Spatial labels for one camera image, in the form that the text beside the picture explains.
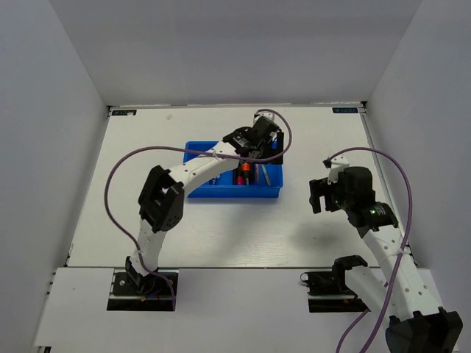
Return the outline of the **slim orange highlighter pen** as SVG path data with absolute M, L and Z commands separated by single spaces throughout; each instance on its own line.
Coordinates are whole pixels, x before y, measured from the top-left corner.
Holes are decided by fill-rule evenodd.
M 261 171 L 261 165 L 256 164 L 255 165 L 255 180 L 257 185 L 261 185 L 261 177 L 263 176 L 262 171 Z

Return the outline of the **clear blue tube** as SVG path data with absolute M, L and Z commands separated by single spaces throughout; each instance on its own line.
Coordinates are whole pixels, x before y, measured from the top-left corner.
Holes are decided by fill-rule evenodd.
M 214 178 L 212 178 L 212 180 L 210 181 L 210 183 L 212 185 L 217 185 L 219 183 L 219 179 L 220 179 L 220 176 L 215 176 Z

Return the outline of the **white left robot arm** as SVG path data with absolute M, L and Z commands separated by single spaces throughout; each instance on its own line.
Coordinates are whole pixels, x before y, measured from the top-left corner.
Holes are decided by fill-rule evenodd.
M 185 198 L 199 186 L 227 171 L 236 169 L 247 159 L 266 159 L 283 150 L 281 128 L 275 123 L 273 110 L 259 110 L 254 123 L 226 135 L 215 146 L 181 165 L 151 169 L 144 183 L 138 204 L 140 231 L 139 249 L 126 259 L 126 272 L 131 286 L 139 293 L 148 293 L 155 286 L 153 271 L 166 233 L 183 218 Z

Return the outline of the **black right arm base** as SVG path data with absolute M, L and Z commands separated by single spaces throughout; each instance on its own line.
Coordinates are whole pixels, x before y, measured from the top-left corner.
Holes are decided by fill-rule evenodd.
M 367 267 L 359 255 L 334 260 L 329 271 L 305 271 L 300 281 L 308 289 L 310 313 L 361 313 L 368 310 L 358 295 L 345 284 L 345 274 L 354 267 Z

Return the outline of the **orange cap black highlighter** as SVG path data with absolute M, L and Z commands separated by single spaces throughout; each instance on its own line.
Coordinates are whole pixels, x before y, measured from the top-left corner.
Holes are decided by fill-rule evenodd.
M 250 185 L 252 180 L 252 165 L 250 163 L 243 163 L 241 165 L 241 175 L 245 185 Z

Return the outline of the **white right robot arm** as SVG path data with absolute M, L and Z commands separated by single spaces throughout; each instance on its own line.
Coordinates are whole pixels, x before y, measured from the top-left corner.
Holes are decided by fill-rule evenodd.
M 456 311 L 446 311 L 423 282 L 413 257 L 401 249 L 402 235 L 390 206 L 378 202 L 372 173 L 365 167 L 340 167 L 309 182 L 314 213 L 343 210 L 378 262 L 378 280 L 358 255 L 340 257 L 332 268 L 333 287 L 354 292 L 385 331 L 390 352 L 452 352 L 463 328 Z

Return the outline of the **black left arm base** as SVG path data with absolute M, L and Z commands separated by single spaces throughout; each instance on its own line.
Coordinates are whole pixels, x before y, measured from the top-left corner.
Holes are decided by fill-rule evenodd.
M 116 271 L 113 274 L 107 311 L 120 312 L 172 312 L 171 290 L 164 279 L 151 276 L 150 281 L 139 289 L 129 274 Z

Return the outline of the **slim yellow highlighter pen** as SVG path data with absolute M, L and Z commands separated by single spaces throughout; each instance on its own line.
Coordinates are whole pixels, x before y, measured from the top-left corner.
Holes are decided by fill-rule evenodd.
M 261 165 L 261 169 L 262 169 L 263 176 L 264 176 L 264 179 L 265 179 L 265 181 L 266 181 L 267 186 L 268 186 L 268 187 L 271 187 L 272 184 L 271 184 L 271 180 L 270 180 L 270 178 L 269 178 L 269 174 L 268 174 L 268 171 L 267 171 L 267 169 L 266 169 L 266 166 L 262 164 L 262 165 Z

